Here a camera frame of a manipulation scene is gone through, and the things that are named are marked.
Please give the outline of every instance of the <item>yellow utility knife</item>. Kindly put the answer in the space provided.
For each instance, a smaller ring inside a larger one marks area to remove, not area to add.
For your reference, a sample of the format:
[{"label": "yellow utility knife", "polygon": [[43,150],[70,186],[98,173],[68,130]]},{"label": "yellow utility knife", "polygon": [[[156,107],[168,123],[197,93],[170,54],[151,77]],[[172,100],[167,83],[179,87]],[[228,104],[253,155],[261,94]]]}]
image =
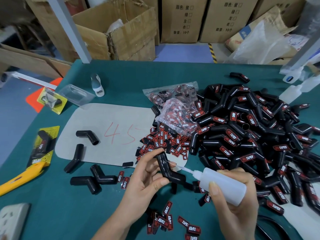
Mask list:
[{"label": "yellow utility knife", "polygon": [[11,190],[18,188],[19,186],[39,176],[44,171],[43,168],[46,166],[49,166],[49,163],[45,161],[35,163],[31,167],[27,168],[22,174],[4,183],[3,185],[0,185],[0,196],[3,196]]}]

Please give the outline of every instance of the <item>person's right hand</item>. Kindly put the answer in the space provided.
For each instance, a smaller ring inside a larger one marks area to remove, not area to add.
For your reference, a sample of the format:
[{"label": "person's right hand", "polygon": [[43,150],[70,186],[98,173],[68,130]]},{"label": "person's right hand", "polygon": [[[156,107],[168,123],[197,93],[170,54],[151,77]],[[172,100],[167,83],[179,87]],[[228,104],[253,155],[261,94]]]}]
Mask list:
[{"label": "person's right hand", "polygon": [[217,172],[244,183],[247,191],[239,206],[226,202],[226,199],[214,183],[209,183],[209,193],[218,213],[219,224],[226,240],[254,240],[257,224],[258,200],[254,179],[242,168],[233,170],[218,170]]}]

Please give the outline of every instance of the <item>person's left hand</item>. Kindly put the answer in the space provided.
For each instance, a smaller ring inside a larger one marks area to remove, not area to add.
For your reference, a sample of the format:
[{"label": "person's left hand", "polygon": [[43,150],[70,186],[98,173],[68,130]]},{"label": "person's left hand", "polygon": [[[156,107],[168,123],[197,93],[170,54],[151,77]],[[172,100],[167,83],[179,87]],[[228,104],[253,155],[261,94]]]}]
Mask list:
[{"label": "person's left hand", "polygon": [[[155,193],[169,183],[167,178],[157,173],[160,168],[154,157],[162,152],[164,149],[159,148],[145,154],[130,178],[122,201],[115,212],[122,215],[122,221],[126,221],[128,226],[143,215]],[[171,167],[175,165],[175,162],[170,162]]]}]

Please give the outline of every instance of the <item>red handwritten number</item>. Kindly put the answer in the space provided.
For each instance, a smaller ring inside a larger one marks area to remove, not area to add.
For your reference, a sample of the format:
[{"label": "red handwritten number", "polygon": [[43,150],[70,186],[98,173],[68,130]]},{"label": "red handwritten number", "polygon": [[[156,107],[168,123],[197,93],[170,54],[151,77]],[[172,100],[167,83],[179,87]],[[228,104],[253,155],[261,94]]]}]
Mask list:
[{"label": "red handwritten number", "polygon": [[127,132],[127,134],[128,134],[128,136],[130,136],[131,138],[133,138],[133,141],[130,141],[130,142],[128,142],[128,143],[123,143],[122,145],[127,145],[127,144],[130,144],[130,143],[133,143],[136,139],[133,137],[133,136],[131,136],[131,135],[129,135],[129,131],[130,131],[130,129],[133,127],[133,124],[130,126],[130,128],[128,129],[128,132]]},{"label": "red handwritten number", "polygon": [[[106,133],[108,132],[108,130],[111,128],[112,125],[113,125],[113,122],[111,123],[111,125],[109,126],[109,128],[106,130]],[[118,126],[119,126],[119,125],[117,125],[117,127],[115,128],[114,133],[113,133],[112,135],[108,135],[108,136],[112,136],[111,144],[113,144],[113,139],[114,139],[115,135],[120,135],[120,133],[116,133],[116,131],[117,131],[117,129],[118,129]]]}]

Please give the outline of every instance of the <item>black wire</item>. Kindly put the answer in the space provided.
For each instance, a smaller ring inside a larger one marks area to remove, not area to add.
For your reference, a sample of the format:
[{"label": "black wire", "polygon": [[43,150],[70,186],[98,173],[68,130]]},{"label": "black wire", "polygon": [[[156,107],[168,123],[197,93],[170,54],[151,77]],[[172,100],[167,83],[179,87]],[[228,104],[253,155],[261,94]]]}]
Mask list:
[{"label": "black wire", "polygon": [[[276,228],[281,232],[281,235],[282,235],[281,239],[291,240],[288,233],[286,232],[286,230],[278,222],[276,222],[274,219],[267,217],[267,216],[258,215],[258,220],[265,220],[265,221],[273,223],[276,226]],[[258,228],[258,230],[260,230],[264,234],[265,237],[272,240],[272,238],[270,238],[270,236],[258,224],[257,224],[257,228]]]}]

